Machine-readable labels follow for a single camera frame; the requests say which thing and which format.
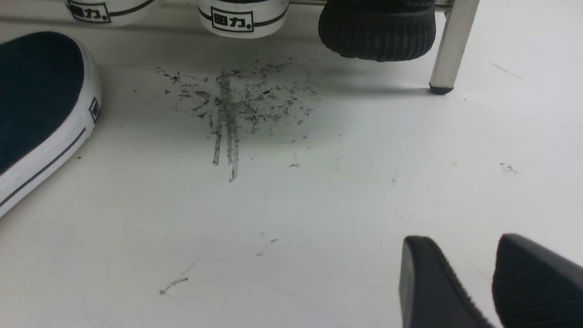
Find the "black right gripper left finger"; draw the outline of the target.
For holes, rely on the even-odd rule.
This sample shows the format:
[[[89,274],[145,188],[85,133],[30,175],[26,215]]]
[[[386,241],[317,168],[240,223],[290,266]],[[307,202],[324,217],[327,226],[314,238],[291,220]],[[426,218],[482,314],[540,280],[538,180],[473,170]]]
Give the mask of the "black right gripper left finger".
[[[404,328],[491,328],[442,250],[426,236],[407,236],[400,260]]]

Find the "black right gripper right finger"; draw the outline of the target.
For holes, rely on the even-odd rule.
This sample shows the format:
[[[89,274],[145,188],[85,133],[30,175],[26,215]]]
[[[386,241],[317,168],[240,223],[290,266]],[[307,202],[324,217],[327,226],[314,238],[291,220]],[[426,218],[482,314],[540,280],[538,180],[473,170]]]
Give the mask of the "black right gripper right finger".
[[[583,268],[517,233],[498,241],[492,292],[505,328],[583,325]]]

